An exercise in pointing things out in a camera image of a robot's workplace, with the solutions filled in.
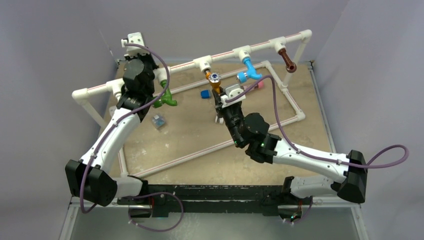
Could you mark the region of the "orange faucet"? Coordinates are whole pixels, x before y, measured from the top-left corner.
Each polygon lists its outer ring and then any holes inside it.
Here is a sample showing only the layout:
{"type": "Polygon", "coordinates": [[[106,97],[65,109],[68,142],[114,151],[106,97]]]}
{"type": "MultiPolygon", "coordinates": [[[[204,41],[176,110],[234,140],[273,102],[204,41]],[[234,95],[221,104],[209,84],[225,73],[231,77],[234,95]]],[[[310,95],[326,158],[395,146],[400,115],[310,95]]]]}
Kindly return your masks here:
{"type": "Polygon", "coordinates": [[[209,82],[212,89],[217,93],[221,93],[221,75],[217,72],[211,72],[210,69],[204,70],[205,79],[209,82]]]}

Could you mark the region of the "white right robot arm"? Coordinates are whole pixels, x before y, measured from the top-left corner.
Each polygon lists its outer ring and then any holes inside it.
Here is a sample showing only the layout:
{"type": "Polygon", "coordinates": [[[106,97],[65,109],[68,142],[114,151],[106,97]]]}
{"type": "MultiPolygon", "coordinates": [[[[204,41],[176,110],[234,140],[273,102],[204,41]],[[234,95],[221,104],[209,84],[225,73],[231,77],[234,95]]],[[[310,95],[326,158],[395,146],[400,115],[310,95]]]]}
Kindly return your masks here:
{"type": "Polygon", "coordinates": [[[212,92],[215,110],[223,119],[234,145],[257,163],[289,165],[317,173],[310,180],[286,177],[280,196],[288,204],[316,195],[336,195],[356,204],[366,200],[368,170],[357,150],[333,153],[291,142],[286,135],[271,134],[270,124],[258,113],[244,115],[242,90],[212,92]]]}

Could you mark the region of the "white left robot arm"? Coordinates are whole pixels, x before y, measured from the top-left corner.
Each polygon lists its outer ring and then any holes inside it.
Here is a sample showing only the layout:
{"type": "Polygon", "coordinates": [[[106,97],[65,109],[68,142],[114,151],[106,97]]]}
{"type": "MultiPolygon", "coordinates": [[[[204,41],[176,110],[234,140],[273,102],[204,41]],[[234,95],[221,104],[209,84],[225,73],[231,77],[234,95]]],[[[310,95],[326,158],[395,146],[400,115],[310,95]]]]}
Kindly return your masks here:
{"type": "Polygon", "coordinates": [[[66,164],[70,192],[81,204],[89,201],[105,207],[115,198],[126,197],[138,205],[148,201],[149,191],[143,187],[144,180],[130,175],[113,178],[109,172],[127,138],[151,107],[156,69],[158,65],[150,54],[127,58],[121,97],[110,122],[87,153],[66,164]]]}

